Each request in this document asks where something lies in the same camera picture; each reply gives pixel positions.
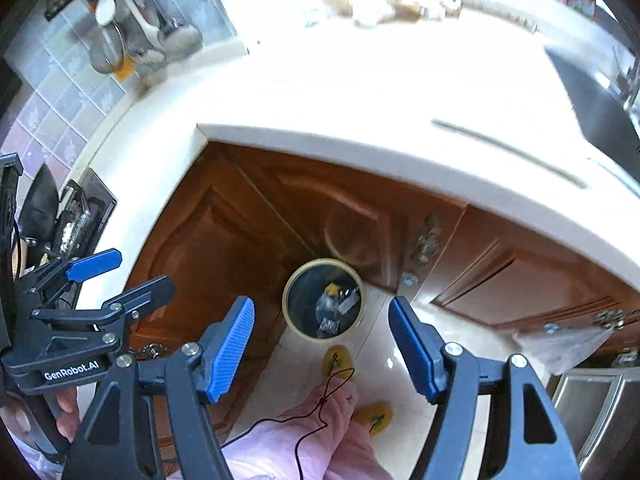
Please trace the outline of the person's left hand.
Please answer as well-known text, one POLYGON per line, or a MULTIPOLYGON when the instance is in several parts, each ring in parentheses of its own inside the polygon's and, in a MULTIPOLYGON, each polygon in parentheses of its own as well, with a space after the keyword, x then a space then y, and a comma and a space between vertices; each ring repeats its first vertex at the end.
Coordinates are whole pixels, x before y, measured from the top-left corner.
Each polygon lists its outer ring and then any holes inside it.
MULTIPOLYGON (((56 402, 61 410, 56 418, 58 432, 67 441, 72 442, 80 425, 77 388, 58 389, 56 402)), ((26 412, 14 400, 9 400, 8 404, 2 406, 1 418, 9 432, 21 440, 27 439, 32 433, 32 426, 30 426, 26 412)))

